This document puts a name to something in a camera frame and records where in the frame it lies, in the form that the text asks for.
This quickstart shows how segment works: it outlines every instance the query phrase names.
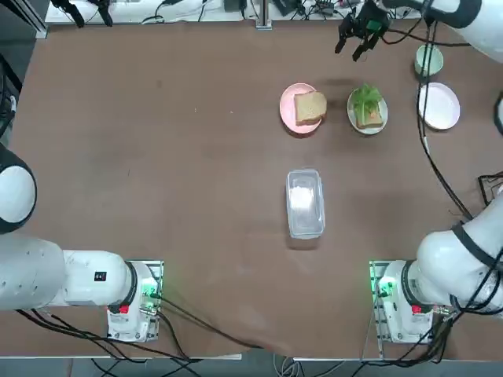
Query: plastic container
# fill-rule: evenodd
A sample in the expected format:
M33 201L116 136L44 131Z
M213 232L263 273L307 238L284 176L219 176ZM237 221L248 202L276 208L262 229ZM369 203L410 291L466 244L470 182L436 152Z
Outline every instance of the plastic container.
M292 170L286 178L286 209L290 236L317 238L325 228L320 174L315 169Z

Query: table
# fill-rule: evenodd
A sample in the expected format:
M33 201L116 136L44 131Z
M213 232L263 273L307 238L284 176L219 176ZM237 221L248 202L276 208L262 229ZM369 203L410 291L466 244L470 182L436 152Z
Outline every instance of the table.
M51 31L37 41L14 125L13 151L39 184L23 232L63 248L161 258L169 297L274 352L359 358L372 306L369 260L414 258L426 234L460 218L418 140L412 62L419 43L379 44L355 63L357 41L335 55L336 36L334 23L302 21L271 32L251 22ZM441 28L438 40L457 39ZM501 170L492 111L503 71L473 49L442 51L437 79L457 93L462 112L452 130L429 134L429 145L477 212L476 177ZM294 82L329 100L326 122L305 139L289 136L278 114ZM357 134L347 120L348 95L363 82L380 88L390 110L375 137ZM324 183L325 233L309 247L292 243L286 221L285 178L301 167L316 168ZM105 330L102 308L57 313ZM9 340L1 355L100 352L15 313L0 318ZM172 318L192 355L242 350ZM446 357L502 360L496 322L465 316ZM366 357L377 356L374 337ZM149 345L174 349L167 331Z

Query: slice of bread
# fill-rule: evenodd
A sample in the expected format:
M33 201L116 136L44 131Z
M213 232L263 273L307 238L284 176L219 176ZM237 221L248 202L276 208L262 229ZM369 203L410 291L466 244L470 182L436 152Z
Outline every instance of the slice of bread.
M358 117L356 118L356 127L360 130L365 128L379 128L383 125L383 119L380 116L379 109L371 112L369 116L366 117L365 124L360 123Z
M296 104L296 125L307 126L316 124L327 113L327 99L320 92L296 94L293 97Z

